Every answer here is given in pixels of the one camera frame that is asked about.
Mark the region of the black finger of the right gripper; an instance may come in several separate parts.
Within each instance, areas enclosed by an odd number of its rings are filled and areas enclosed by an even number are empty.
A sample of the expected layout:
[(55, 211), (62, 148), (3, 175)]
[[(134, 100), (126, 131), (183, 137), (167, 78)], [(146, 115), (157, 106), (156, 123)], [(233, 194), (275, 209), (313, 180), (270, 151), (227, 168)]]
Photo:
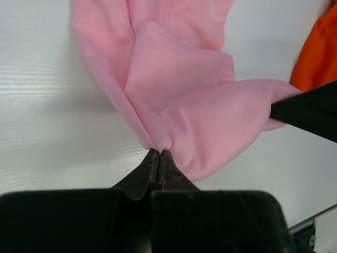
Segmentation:
[(270, 118), (336, 142), (336, 81), (271, 106)]

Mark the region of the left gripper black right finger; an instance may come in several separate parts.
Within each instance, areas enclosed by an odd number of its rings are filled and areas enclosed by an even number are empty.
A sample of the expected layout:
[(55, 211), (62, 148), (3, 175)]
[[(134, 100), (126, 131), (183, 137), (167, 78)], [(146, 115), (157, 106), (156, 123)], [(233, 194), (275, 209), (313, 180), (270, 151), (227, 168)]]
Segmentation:
[(160, 155), (151, 196), (153, 252), (293, 252), (279, 202), (264, 191), (185, 190), (172, 156)]

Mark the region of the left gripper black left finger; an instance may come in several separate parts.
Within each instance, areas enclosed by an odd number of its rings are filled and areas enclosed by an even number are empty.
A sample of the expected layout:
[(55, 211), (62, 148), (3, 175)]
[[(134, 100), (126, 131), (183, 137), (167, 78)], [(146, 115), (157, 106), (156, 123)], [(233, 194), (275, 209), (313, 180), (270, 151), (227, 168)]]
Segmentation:
[(150, 150), (111, 188), (1, 195), (1, 252), (119, 252), (151, 229), (159, 159)]

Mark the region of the pink t shirt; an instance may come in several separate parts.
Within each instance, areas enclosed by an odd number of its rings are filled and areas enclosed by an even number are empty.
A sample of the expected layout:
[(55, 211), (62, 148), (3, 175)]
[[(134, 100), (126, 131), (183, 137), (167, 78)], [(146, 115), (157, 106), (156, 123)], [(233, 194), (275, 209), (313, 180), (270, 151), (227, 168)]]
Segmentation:
[(273, 79), (238, 81), (222, 52), (231, 1), (72, 1), (85, 64), (146, 149), (171, 152), (203, 180), (282, 126), (271, 105), (299, 94)]

